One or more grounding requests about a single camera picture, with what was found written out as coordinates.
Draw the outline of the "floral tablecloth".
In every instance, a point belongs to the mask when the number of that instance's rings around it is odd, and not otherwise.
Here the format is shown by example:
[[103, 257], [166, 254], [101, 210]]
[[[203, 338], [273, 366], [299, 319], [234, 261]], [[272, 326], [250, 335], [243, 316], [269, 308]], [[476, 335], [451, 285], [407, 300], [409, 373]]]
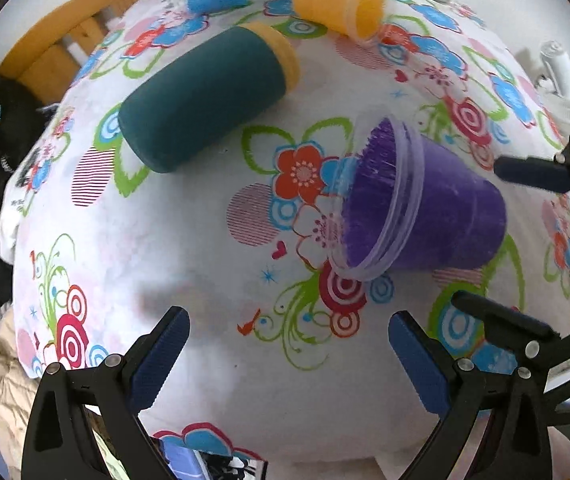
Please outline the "floral tablecloth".
[[[296, 90], [173, 174], [149, 170], [119, 130], [122, 102], [204, 42], [256, 24], [296, 50]], [[436, 421], [389, 347], [390, 316], [411, 311], [491, 372], [514, 359], [450, 306], [456, 290], [570, 333], [570, 196], [502, 184], [506, 232], [474, 269], [343, 280], [328, 257], [329, 190], [375, 105], [483, 179], [500, 155], [550, 156], [560, 144], [512, 52], [458, 3], [386, 0], [384, 38], [370, 49], [302, 21], [291, 0], [208, 15], [179, 0], [131, 6], [5, 191], [0, 247], [27, 375], [125, 352], [178, 304], [191, 337], [142, 415], [170, 451], [370, 458], [398, 478]]]

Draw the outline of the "white standing fan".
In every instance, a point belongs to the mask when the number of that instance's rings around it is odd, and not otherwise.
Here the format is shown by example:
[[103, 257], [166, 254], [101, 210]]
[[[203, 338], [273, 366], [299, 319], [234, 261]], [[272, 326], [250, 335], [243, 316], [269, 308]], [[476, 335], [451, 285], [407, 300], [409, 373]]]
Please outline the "white standing fan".
[[564, 138], [570, 138], [570, 56], [557, 41], [542, 44], [540, 58], [544, 73], [535, 88], [544, 107]]

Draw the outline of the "orange plastic cup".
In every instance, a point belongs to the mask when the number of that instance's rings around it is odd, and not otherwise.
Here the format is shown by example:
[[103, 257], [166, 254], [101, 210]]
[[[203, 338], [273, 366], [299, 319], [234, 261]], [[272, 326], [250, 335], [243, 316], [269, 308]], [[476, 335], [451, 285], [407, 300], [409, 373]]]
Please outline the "orange plastic cup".
[[293, 8], [303, 20], [369, 44], [381, 29], [385, 0], [293, 0]]

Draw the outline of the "teal cup with yellow rim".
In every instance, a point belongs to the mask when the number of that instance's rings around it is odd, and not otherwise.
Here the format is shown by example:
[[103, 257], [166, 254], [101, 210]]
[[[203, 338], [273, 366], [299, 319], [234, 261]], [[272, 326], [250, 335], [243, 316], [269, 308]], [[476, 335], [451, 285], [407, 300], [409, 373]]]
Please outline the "teal cup with yellow rim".
[[233, 26], [176, 58], [133, 91], [118, 124], [145, 166], [169, 174], [296, 88], [300, 63], [273, 27]]

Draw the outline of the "purple plastic cup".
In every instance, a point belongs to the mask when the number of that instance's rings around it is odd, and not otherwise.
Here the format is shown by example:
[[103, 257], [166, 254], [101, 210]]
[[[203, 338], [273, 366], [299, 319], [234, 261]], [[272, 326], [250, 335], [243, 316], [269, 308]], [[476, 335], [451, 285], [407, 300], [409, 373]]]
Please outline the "purple plastic cup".
[[329, 262], [350, 280], [480, 268], [506, 235], [500, 190], [385, 108], [355, 122], [329, 198]]

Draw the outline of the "wooden chair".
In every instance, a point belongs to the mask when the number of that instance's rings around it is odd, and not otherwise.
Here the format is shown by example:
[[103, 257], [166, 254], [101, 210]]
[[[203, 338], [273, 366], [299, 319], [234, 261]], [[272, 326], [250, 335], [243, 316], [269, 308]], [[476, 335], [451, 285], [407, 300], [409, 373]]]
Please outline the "wooden chair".
[[46, 104], [58, 102], [107, 34], [104, 10], [124, 14], [138, 0], [8, 0], [0, 11], [0, 75]]

